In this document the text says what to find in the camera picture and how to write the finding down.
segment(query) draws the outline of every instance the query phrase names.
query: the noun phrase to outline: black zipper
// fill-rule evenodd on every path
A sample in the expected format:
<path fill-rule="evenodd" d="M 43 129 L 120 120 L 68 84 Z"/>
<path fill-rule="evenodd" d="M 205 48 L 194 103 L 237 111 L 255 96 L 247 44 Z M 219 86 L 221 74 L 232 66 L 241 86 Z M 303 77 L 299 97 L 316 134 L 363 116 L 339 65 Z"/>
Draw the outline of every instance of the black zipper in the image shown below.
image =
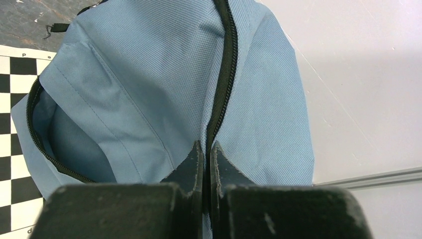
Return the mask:
<path fill-rule="evenodd" d="M 84 183 L 95 183 L 95 181 L 63 166 L 63 164 L 61 164 L 58 160 L 52 158 L 50 155 L 48 155 L 45 152 L 44 147 L 42 146 L 41 141 L 39 140 L 39 137 L 37 135 L 37 133 L 34 130 L 34 126 L 33 126 L 33 122 L 32 122 L 32 116 L 34 113 L 34 108 L 37 105 L 37 103 L 39 102 L 39 97 L 41 92 L 44 90 L 44 88 L 42 87 L 42 85 L 39 82 L 39 79 L 37 78 L 36 81 L 34 82 L 34 84 L 31 87 L 31 90 L 29 91 L 28 94 L 28 101 L 26 103 L 26 123 L 28 126 L 28 130 L 29 130 L 29 134 L 31 135 L 31 139 L 34 142 L 35 146 L 38 148 L 38 150 L 44 155 L 44 157 L 46 159 L 48 159 L 48 161 L 50 161 L 51 163 L 53 163 L 53 165 L 57 168 L 57 170 L 63 174 L 66 174 L 70 177 L 73 177 L 75 179 L 78 179 L 81 182 Z"/>
<path fill-rule="evenodd" d="M 233 87 L 234 76 L 237 66 L 237 29 L 234 24 L 233 15 L 231 14 L 228 0 L 214 0 L 215 7 L 221 17 L 224 27 L 224 48 L 223 58 L 221 61 L 220 73 L 217 81 L 217 88 L 214 95 L 214 103 L 212 106 L 211 118 L 207 126 L 206 141 L 206 176 L 204 177 L 204 196 L 203 206 L 205 212 L 209 212 L 211 216 L 211 171 L 210 171 L 210 154 L 212 142 L 214 141 L 218 130 L 224 119 L 227 110 L 227 104 L 230 99 Z"/>

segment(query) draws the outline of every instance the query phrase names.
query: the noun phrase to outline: light blue backpack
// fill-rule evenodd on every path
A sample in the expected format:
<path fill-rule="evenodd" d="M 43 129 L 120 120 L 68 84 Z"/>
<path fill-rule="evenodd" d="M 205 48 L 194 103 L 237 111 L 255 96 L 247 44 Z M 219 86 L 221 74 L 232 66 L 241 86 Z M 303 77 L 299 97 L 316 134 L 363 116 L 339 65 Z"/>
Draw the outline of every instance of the light blue backpack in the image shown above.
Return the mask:
<path fill-rule="evenodd" d="M 295 52 L 253 0 L 102 3 L 70 24 L 12 117 L 45 198 L 66 184 L 160 182 L 196 140 L 206 155 L 218 141 L 258 185 L 312 183 Z"/>

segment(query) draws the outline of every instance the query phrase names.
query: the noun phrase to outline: fabric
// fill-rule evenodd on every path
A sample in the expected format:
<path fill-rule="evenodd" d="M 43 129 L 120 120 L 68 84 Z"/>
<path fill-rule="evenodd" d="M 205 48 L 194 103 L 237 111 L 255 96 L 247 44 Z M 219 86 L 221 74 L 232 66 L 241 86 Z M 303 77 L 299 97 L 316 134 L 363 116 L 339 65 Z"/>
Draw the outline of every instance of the fabric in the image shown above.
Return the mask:
<path fill-rule="evenodd" d="M 231 67 L 216 2 L 225 3 L 109 0 L 76 17 L 40 75 L 43 89 L 34 92 L 36 133 L 31 136 L 22 120 L 28 97 L 12 109 L 44 197 L 81 183 L 58 163 L 97 182 L 157 183 L 196 140 L 206 148 L 220 70 Z M 214 140 L 254 183 L 311 185 L 314 157 L 294 50 L 267 7 L 228 3 L 237 61 Z"/>

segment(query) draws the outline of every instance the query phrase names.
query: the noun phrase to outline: seam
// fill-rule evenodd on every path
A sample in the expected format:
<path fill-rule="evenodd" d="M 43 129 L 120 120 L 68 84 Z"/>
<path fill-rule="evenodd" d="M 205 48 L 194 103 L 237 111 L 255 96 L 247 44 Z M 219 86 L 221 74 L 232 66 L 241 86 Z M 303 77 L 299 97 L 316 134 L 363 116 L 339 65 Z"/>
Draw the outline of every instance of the seam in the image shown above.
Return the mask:
<path fill-rule="evenodd" d="M 55 64 L 54 61 L 51 61 L 51 64 L 54 65 L 54 67 L 57 69 L 57 71 L 60 72 L 60 74 L 66 79 L 66 81 L 68 82 L 68 84 L 73 88 L 73 90 L 78 94 L 78 96 L 85 102 L 85 104 L 87 104 L 87 106 L 91 109 L 91 111 L 97 116 L 97 118 L 101 121 L 101 123 L 103 123 L 103 125 L 109 130 L 109 132 L 114 136 L 114 138 L 116 138 L 120 144 L 123 146 L 124 150 L 126 150 L 127 155 L 130 158 L 130 161 L 132 161 L 133 166 L 135 167 L 136 172 L 139 175 L 139 179 L 142 180 L 141 174 L 139 173 L 138 168 L 136 167 L 135 163 L 133 162 L 132 157 L 129 154 L 129 151 L 127 150 L 126 146 L 124 146 L 123 142 L 109 129 L 109 127 L 107 127 L 107 125 L 101 120 L 101 118 L 97 115 L 97 113 L 92 109 L 92 107 L 88 104 L 88 102 L 81 96 L 81 94 L 79 94 L 79 92 L 75 89 L 75 87 L 73 87 L 73 85 L 70 83 L 69 79 L 67 79 L 67 77 L 63 74 L 63 72 L 57 67 L 57 65 Z"/>
<path fill-rule="evenodd" d="M 145 115 L 142 113 L 142 111 L 139 109 L 139 107 L 135 104 L 134 100 L 132 99 L 132 97 L 129 95 L 129 93 L 127 92 L 127 90 L 121 85 L 121 82 L 117 79 L 117 77 L 115 76 L 114 72 L 111 70 L 110 66 L 108 66 L 108 64 L 106 63 L 106 61 L 101 57 L 101 55 L 98 53 L 98 50 L 93 46 L 93 44 L 91 44 L 90 42 L 87 43 L 87 45 L 92 49 L 92 52 L 94 54 L 94 56 L 96 56 L 96 59 L 100 62 L 100 65 L 103 67 L 103 69 L 107 72 L 108 76 L 111 77 L 112 80 L 114 80 L 117 85 L 119 85 L 120 89 L 122 90 L 124 96 L 127 98 L 127 100 L 132 104 L 132 106 L 136 109 L 136 111 L 138 112 L 139 116 L 141 116 L 141 118 L 147 123 L 149 129 L 154 133 L 154 136 L 156 138 L 156 140 L 158 141 L 158 143 L 161 144 L 161 146 L 163 147 L 163 149 L 167 152 L 167 155 L 169 157 L 169 161 L 170 161 L 170 166 L 172 166 L 173 169 L 175 169 L 174 165 L 173 165 L 173 160 L 170 156 L 169 151 L 167 150 L 167 148 L 164 146 L 163 141 L 161 140 L 161 138 L 158 136 L 157 132 L 154 130 L 154 128 L 151 126 L 150 122 L 148 121 L 148 119 L 145 117 Z"/>

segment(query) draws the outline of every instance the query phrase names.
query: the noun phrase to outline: table surface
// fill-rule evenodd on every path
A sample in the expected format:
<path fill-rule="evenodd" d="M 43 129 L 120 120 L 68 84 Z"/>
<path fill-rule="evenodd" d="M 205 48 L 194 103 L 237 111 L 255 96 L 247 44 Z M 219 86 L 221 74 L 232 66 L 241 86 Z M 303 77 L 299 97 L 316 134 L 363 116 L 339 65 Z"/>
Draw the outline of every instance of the table surface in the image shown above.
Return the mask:
<path fill-rule="evenodd" d="M 98 0 L 0 0 L 0 44 L 56 52 L 63 33 L 47 36 L 46 25 L 70 23 Z"/>

